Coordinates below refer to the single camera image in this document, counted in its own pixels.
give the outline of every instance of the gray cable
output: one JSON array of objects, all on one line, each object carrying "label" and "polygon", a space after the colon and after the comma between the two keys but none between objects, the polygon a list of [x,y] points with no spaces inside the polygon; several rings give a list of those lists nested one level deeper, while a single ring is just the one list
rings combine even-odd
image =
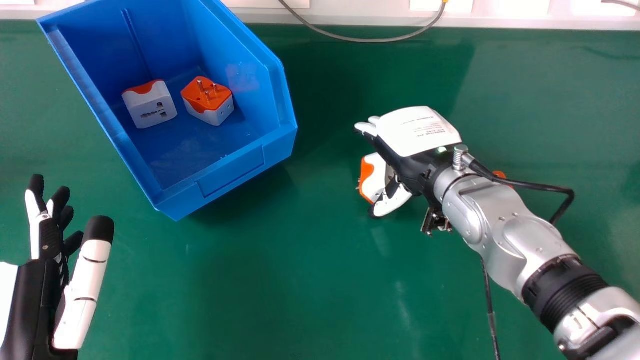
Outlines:
[{"label": "gray cable", "polygon": [[629,4],[626,1],[621,1],[621,0],[601,0],[601,2],[602,3],[618,4],[618,5],[626,6],[627,8],[631,8],[631,9],[634,9],[634,10],[640,12],[640,6]]},{"label": "gray cable", "polygon": [[402,40],[407,40],[413,37],[416,37],[420,34],[422,34],[423,32],[431,29],[436,22],[438,22],[438,20],[440,20],[440,18],[442,17],[442,14],[444,14],[444,8],[447,5],[447,3],[445,1],[442,2],[442,5],[440,5],[440,9],[438,10],[438,13],[436,14],[436,17],[433,18],[433,20],[425,25],[424,27],[420,28],[418,31],[414,31],[413,33],[407,34],[407,35],[403,35],[401,37],[395,37],[395,38],[351,38],[351,37],[344,37],[342,35],[336,35],[333,33],[330,33],[328,31],[322,30],[314,25],[311,25],[309,23],[309,21],[306,21],[302,16],[300,16],[300,14],[298,14],[296,12],[296,10],[293,10],[291,8],[291,6],[289,6],[285,0],[278,0],[280,2],[280,4],[282,4],[282,6],[285,7],[285,9],[287,9],[287,11],[289,11],[291,13],[291,15],[295,16],[296,19],[298,19],[304,26],[308,27],[309,29],[315,31],[316,33],[320,33],[324,36],[330,37],[330,38],[334,38],[337,40],[342,40],[342,41],[348,41],[348,42],[360,42],[360,43],[365,43],[365,44],[371,44],[371,43],[384,43],[384,42],[397,42],[397,41],[402,41]]}]

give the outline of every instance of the blue plastic storage bin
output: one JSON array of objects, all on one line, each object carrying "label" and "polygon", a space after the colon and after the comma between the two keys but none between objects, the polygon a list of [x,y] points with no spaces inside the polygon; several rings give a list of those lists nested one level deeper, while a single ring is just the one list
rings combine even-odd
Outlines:
[{"label": "blue plastic storage bin", "polygon": [[[280,60],[218,0],[94,0],[38,20],[153,206],[180,220],[288,158],[297,124]],[[220,127],[189,115],[198,75],[233,91]],[[121,94],[166,81],[178,117],[137,129]]]}]

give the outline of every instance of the robotic hand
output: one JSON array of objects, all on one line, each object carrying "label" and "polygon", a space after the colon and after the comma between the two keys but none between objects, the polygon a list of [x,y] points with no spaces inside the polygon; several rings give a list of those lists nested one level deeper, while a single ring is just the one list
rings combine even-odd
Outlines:
[{"label": "robotic hand", "polygon": [[[97,305],[113,242],[114,223],[93,217],[66,240],[74,216],[69,189],[45,204],[44,178],[34,175],[25,193],[31,261],[0,263],[0,360],[77,359]],[[69,281],[68,259],[80,249]]]},{"label": "robotic hand", "polygon": [[[489,276],[531,308],[568,359],[640,359],[640,304],[583,265],[554,227],[572,190],[499,178],[428,107],[371,117],[355,130],[376,149],[362,159],[359,180],[372,217],[424,196],[429,210],[422,231],[457,230]],[[512,186],[568,199],[547,222]]]}]

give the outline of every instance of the white sticker on robotic hand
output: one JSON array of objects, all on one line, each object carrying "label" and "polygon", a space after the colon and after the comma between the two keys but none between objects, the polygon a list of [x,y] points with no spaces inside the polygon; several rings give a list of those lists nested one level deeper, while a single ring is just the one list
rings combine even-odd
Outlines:
[{"label": "white sticker on robotic hand", "polygon": [[388,113],[377,128],[378,136],[402,157],[462,141],[455,127],[427,106]]}]

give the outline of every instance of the orange and white adapter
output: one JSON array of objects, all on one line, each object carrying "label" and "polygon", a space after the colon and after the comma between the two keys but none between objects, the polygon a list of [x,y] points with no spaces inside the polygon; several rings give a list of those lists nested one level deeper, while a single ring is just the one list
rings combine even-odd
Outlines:
[{"label": "orange and white adapter", "polygon": [[189,114],[214,126],[220,126],[234,111],[231,90],[204,76],[196,77],[180,94]]},{"label": "orange and white adapter", "polygon": [[162,80],[127,89],[122,93],[122,99],[138,129],[161,124],[178,115],[169,89]]}]

